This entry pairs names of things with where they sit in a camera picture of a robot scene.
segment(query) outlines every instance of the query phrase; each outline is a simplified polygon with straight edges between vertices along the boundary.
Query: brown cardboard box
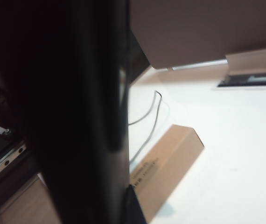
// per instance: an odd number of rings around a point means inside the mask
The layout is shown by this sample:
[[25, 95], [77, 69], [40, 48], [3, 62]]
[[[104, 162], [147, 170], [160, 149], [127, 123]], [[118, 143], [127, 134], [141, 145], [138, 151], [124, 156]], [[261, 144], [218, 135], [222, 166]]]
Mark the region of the brown cardboard box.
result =
[[172, 125], [130, 175], [149, 223], [203, 150], [193, 128]]

